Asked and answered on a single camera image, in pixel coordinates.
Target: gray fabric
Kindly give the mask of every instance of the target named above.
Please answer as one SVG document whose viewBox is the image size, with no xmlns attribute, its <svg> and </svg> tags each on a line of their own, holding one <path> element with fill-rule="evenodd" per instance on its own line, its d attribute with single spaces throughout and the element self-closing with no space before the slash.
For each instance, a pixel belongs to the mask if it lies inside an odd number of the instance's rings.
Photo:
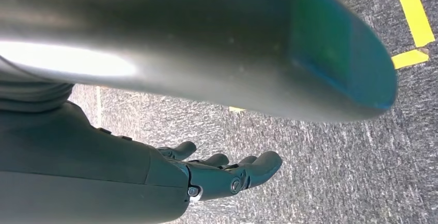
<svg viewBox="0 0 438 224">
<path fill-rule="evenodd" d="M 343 1 L 391 54 L 414 48 L 398 0 Z M 423 2 L 437 34 L 438 0 Z M 191 140 L 199 157 L 223 152 L 232 163 L 266 150 L 284 158 L 264 187 L 192 204 L 174 223 L 438 223 L 437 45 L 428 46 L 429 62 L 399 70 L 395 107 L 361 123 L 296 122 L 88 86 L 72 99 L 93 124 L 153 146 Z"/>
</svg>

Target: bolt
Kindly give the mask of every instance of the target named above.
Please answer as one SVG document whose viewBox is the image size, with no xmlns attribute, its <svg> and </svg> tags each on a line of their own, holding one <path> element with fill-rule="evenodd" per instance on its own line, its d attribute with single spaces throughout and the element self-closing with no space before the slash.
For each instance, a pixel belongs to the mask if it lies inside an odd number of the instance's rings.
<svg viewBox="0 0 438 224">
<path fill-rule="evenodd" d="M 240 188 L 241 188 L 240 179 L 234 178 L 231 181 L 231 185 L 230 185 L 231 193 L 233 193 L 233 194 L 239 193 Z"/>
<path fill-rule="evenodd" d="M 190 187 L 187 194 L 191 197 L 196 197 L 199 194 L 199 189 L 195 187 Z"/>
</svg>

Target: floor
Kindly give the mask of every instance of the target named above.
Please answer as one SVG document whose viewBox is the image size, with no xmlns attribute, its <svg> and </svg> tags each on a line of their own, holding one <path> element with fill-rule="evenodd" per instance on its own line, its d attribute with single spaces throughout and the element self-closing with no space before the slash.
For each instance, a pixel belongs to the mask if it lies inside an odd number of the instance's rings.
<svg viewBox="0 0 438 224">
<path fill-rule="evenodd" d="M 392 55 L 415 48 L 400 0 L 342 0 Z M 422 0 L 438 36 L 438 0 Z M 173 223 L 438 223 L 438 43 L 427 62 L 401 68 L 385 116 L 314 124 L 228 106 L 76 86 L 71 98 L 95 126 L 159 147 L 191 140 L 204 158 L 237 162 L 277 151 L 284 164 L 264 187 L 191 204 Z"/>
</svg>

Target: yellow tape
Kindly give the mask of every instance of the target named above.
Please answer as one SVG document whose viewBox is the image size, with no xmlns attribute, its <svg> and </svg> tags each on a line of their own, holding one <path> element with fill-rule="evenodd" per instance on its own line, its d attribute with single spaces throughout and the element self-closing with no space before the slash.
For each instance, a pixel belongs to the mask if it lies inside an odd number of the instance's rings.
<svg viewBox="0 0 438 224">
<path fill-rule="evenodd" d="M 429 60 L 429 55 L 419 50 L 411 50 L 399 55 L 393 56 L 393 63 L 395 69 L 412 66 L 418 63 L 426 62 Z"/>
<path fill-rule="evenodd" d="M 435 41 L 421 0 L 400 0 L 416 47 Z"/>
<path fill-rule="evenodd" d="M 236 108 L 236 107 L 230 107 L 229 110 L 232 111 L 232 112 L 238 112 L 239 113 L 241 111 L 244 111 L 245 109 L 239 109 L 239 108 Z"/>
</svg>

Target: black joint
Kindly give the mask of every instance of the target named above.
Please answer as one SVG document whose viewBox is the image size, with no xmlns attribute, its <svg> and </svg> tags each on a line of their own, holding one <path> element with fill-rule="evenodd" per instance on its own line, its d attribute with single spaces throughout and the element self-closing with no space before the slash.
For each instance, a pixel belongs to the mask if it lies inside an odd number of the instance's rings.
<svg viewBox="0 0 438 224">
<path fill-rule="evenodd" d="M 124 135 L 119 135 L 118 137 L 120 137 L 120 138 L 122 138 L 122 139 L 124 139 L 124 140 L 132 140 L 131 137 L 124 136 Z"/>
<path fill-rule="evenodd" d="M 109 134 L 109 135 L 111 134 L 111 131 L 106 130 L 106 129 L 102 128 L 102 127 L 98 128 L 98 130 L 100 130 L 100 131 L 102 131 L 102 132 L 104 132 L 104 133 L 107 133 L 107 134 Z"/>
</svg>

